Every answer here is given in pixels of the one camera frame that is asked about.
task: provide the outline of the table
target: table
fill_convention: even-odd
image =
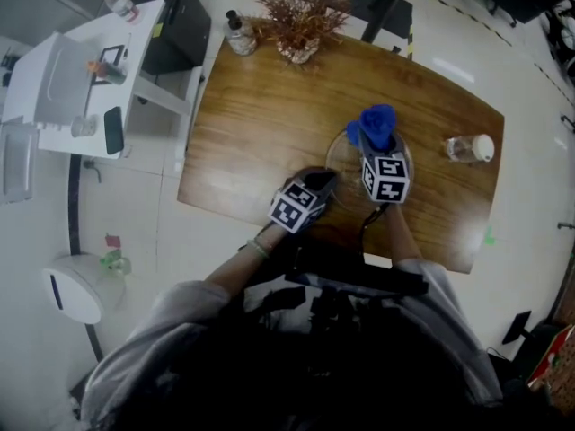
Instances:
[[[179,132],[183,145],[180,145],[176,150],[179,153],[176,155],[176,159],[180,158],[183,161],[193,104],[196,100],[202,73],[201,67],[194,69],[191,73],[185,96],[186,100],[182,100],[156,86],[140,74],[147,46],[153,37],[164,5],[164,0],[138,5],[142,18],[135,25],[125,22],[114,13],[110,13],[76,27],[66,34],[71,39],[93,46],[98,53],[102,52],[104,48],[124,45],[125,48],[128,48],[128,56],[126,59],[122,58],[120,65],[126,69],[127,77],[123,84],[92,85],[85,113],[86,116],[96,115],[98,117],[99,123],[94,136],[73,138],[66,129],[42,129],[39,148],[102,158],[120,158],[121,152],[112,155],[106,152],[103,114],[113,107],[120,106],[125,132],[132,100],[134,96],[138,96],[181,116]]]
[[[324,166],[349,121],[388,103],[415,164],[404,205],[415,241],[426,259],[470,273],[497,185],[503,117],[446,78],[359,40],[342,37],[313,62],[286,66],[271,44],[250,57],[222,46],[190,134],[178,199],[264,225],[286,177]],[[490,163],[448,161],[444,139],[481,133],[495,143]],[[363,220],[334,202],[310,233],[357,248]],[[364,244],[365,252],[389,257],[384,222],[367,229]]]

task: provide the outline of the white trash can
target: white trash can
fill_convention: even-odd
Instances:
[[[126,288],[124,278],[107,273],[100,258],[83,254],[63,257],[42,270],[50,301],[63,314],[84,324],[99,322],[113,310]]]

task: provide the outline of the person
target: person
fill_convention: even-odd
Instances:
[[[503,397],[446,270],[421,257],[402,208],[389,206],[384,219],[393,267],[421,275],[427,293],[383,298],[330,277],[293,279],[282,259],[290,253],[278,254],[285,244],[293,251],[298,236],[272,223],[205,281],[158,297],[91,375],[84,423],[106,430],[548,425],[554,412],[530,395]],[[278,263],[287,264],[283,273]]]

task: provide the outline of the wooden table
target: wooden table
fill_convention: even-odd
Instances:
[[[391,104],[415,165],[407,223],[426,259],[469,273],[497,185],[503,117],[446,78],[358,40],[342,37],[311,62],[287,66],[271,44],[249,57],[222,46],[190,135],[178,199],[264,225],[287,177],[324,166],[348,122],[373,104]],[[448,161],[444,139],[481,133],[495,142],[490,163]],[[367,214],[333,202],[311,233],[357,248]],[[383,220],[367,229],[364,243],[366,252],[389,257]]]

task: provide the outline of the yellow black tape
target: yellow black tape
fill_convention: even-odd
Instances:
[[[484,27],[485,29],[487,29],[488,31],[490,31],[490,32],[494,33],[495,35],[497,35],[500,39],[502,39],[503,41],[505,41],[505,43],[507,43],[508,46],[510,46],[511,48],[513,48],[513,45],[512,45],[508,40],[506,40],[499,32],[497,32],[496,30],[494,30],[493,28],[491,28],[491,27],[490,27],[488,24],[486,24],[485,22],[479,21],[475,16],[472,16],[471,14],[466,13],[465,11],[460,10],[460,9],[457,8],[456,6],[453,6],[452,4],[449,4],[449,3],[447,3],[447,2],[444,2],[443,0],[433,0],[433,1],[438,2],[438,3],[444,5],[444,6],[448,7],[448,8],[452,8],[452,9],[456,10],[458,13],[462,14],[463,16],[467,16],[467,17],[468,17],[469,19],[471,19],[473,22],[476,22],[476,23],[478,23],[478,24],[481,24],[481,26],[483,26],[483,27]],[[407,47],[408,58],[411,58],[411,56],[410,56],[410,46],[411,46],[411,43],[412,43],[412,27],[413,27],[413,26],[410,27],[410,41],[408,42],[408,47]],[[569,104],[571,104],[571,107],[575,107],[575,103],[574,103],[571,99],[569,99],[569,97],[567,96],[567,94],[565,94],[565,92],[559,87],[559,85],[558,85],[556,82],[554,82],[554,81],[552,80],[552,78],[551,78],[537,63],[534,62],[534,65],[535,65],[535,67],[537,67],[537,68],[539,69],[539,71],[540,71],[543,75],[545,75],[545,77],[547,78],[547,80],[549,80],[549,81],[552,83],[552,85],[553,85],[555,88],[557,88],[557,91],[559,91],[559,92],[562,94],[562,96],[567,100],[567,102],[568,102]]]
[[[407,39],[407,58],[413,60],[413,24],[410,26],[410,36]]]

